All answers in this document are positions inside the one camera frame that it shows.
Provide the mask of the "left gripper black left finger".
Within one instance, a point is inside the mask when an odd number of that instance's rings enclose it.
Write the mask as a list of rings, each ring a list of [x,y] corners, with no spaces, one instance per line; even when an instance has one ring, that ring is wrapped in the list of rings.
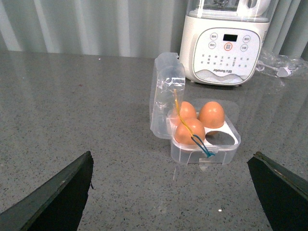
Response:
[[[2,231],[76,231],[93,174],[89,151],[0,215]]]

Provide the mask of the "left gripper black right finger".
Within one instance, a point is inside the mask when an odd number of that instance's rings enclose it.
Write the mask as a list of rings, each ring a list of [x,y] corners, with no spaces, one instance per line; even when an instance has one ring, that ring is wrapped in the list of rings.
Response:
[[[308,182],[261,152],[256,152],[247,164],[271,228],[306,231]]]

